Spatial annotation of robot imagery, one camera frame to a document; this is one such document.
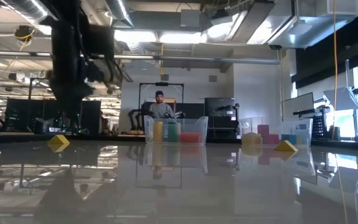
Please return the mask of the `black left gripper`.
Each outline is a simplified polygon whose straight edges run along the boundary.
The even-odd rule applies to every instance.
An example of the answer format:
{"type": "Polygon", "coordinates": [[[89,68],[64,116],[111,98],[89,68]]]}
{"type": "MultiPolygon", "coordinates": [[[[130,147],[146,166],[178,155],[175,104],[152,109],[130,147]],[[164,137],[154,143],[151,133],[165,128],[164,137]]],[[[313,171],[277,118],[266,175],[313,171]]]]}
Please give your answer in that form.
{"type": "Polygon", "coordinates": [[[90,96],[94,88],[87,85],[84,81],[79,83],[61,82],[53,75],[50,77],[50,87],[56,98],[61,103],[63,123],[68,126],[81,123],[81,101],[90,96]]]}

